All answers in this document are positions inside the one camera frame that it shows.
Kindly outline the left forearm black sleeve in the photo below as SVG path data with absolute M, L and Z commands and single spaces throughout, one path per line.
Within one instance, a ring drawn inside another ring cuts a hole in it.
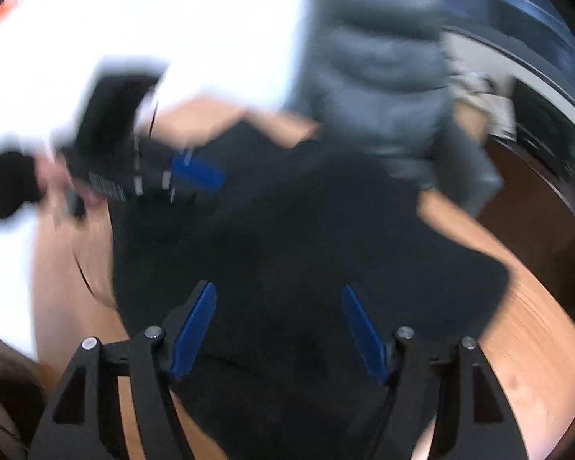
M 33 156 L 16 151 L 0 154 L 0 220 L 11 217 L 24 204 L 40 202 L 44 194 Z

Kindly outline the person's left hand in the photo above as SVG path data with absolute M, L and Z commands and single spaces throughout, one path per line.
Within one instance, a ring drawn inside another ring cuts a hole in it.
M 39 154 L 34 157 L 34 162 L 36 183 L 41 193 L 46 193 L 48 190 L 61 192 L 73 190 L 78 197 L 83 199 L 88 209 L 98 208 L 105 203 L 105 198 L 84 184 L 73 180 L 62 154 Z

